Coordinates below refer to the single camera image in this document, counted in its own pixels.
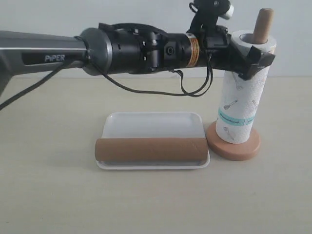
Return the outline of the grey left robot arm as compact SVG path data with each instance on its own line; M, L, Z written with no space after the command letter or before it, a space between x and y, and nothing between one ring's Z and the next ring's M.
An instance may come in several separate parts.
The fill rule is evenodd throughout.
M1 31L0 88L4 90L13 76L57 68L81 68L98 76L207 66L250 80L274 58L254 45L243 52L223 26L210 32L167 33L146 24L101 23L76 37Z

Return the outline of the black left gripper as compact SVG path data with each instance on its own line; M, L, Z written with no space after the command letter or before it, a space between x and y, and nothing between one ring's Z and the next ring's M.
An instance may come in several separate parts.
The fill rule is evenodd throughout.
M213 69L235 72L243 80L251 80L260 71L270 67L275 59L275 39L269 37L263 44L250 43L250 36L232 36L228 28L200 29L200 43L210 58Z

